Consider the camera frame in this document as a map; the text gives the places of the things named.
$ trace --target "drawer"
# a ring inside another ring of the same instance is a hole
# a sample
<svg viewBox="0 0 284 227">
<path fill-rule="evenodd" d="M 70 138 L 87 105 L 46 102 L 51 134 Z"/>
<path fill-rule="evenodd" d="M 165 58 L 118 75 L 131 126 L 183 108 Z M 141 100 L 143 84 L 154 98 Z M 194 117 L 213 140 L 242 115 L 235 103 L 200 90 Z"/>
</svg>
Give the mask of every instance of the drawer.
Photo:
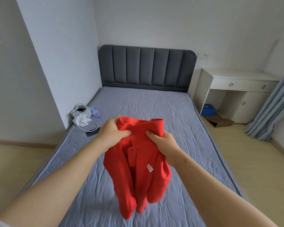
<svg viewBox="0 0 284 227">
<path fill-rule="evenodd" d="M 213 78 L 210 88 L 221 90 L 272 92 L 278 82 Z"/>
</svg>

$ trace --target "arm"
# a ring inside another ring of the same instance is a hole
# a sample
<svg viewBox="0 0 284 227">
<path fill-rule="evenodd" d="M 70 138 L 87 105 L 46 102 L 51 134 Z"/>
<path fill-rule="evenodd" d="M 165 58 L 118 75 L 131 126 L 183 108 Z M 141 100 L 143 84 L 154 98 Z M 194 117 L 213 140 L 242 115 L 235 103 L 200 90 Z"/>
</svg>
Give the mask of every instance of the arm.
<svg viewBox="0 0 284 227">
<path fill-rule="evenodd" d="M 177 171 L 206 226 L 276 227 L 268 217 L 182 151 L 172 134 L 165 132 L 163 137 L 150 131 L 146 134 Z"/>
<path fill-rule="evenodd" d="M 130 131 L 117 129 L 118 120 L 107 120 L 89 144 L 8 206 L 0 221 L 13 227 L 58 226 L 98 157 L 130 135 Z"/>
</svg>

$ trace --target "desk top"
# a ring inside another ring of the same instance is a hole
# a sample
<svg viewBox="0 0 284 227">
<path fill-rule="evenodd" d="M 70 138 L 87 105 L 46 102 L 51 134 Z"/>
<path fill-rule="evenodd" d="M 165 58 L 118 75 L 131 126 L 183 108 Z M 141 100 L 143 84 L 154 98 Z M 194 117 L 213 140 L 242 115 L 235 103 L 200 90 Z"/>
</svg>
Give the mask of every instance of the desk top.
<svg viewBox="0 0 284 227">
<path fill-rule="evenodd" d="M 213 78 L 279 82 L 279 79 L 261 72 L 228 70 L 228 69 L 217 69 L 217 68 L 203 68 L 203 70 L 205 70 L 210 75 L 212 75 Z"/>
</svg>

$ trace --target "hand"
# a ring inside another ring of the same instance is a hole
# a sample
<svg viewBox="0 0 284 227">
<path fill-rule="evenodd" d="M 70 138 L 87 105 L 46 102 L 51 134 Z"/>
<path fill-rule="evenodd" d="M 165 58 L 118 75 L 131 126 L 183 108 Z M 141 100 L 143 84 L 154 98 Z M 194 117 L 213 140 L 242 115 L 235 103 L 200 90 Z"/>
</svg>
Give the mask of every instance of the hand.
<svg viewBox="0 0 284 227">
<path fill-rule="evenodd" d="M 165 155 L 165 160 L 171 166 L 176 164 L 176 156 L 182 152 L 172 134 L 164 131 L 163 137 L 147 130 L 146 135 L 157 145 L 159 151 Z"/>
<path fill-rule="evenodd" d="M 117 116 L 106 120 L 97 136 L 93 139 L 95 141 L 99 141 L 99 143 L 104 146 L 104 152 L 116 145 L 122 138 L 125 138 L 131 134 L 131 131 L 129 130 L 118 130 L 117 122 L 120 117 L 121 116 Z"/>
</svg>

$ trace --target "white clothing tag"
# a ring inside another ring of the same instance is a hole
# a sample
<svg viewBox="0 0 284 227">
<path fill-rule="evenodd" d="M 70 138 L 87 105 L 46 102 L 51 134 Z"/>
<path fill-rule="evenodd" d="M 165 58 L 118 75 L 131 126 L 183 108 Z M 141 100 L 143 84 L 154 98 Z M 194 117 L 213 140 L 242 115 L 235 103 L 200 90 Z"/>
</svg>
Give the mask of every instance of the white clothing tag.
<svg viewBox="0 0 284 227">
<path fill-rule="evenodd" d="M 152 172 L 154 169 L 151 167 L 151 165 L 147 164 L 147 169 L 149 170 L 149 172 Z"/>
</svg>

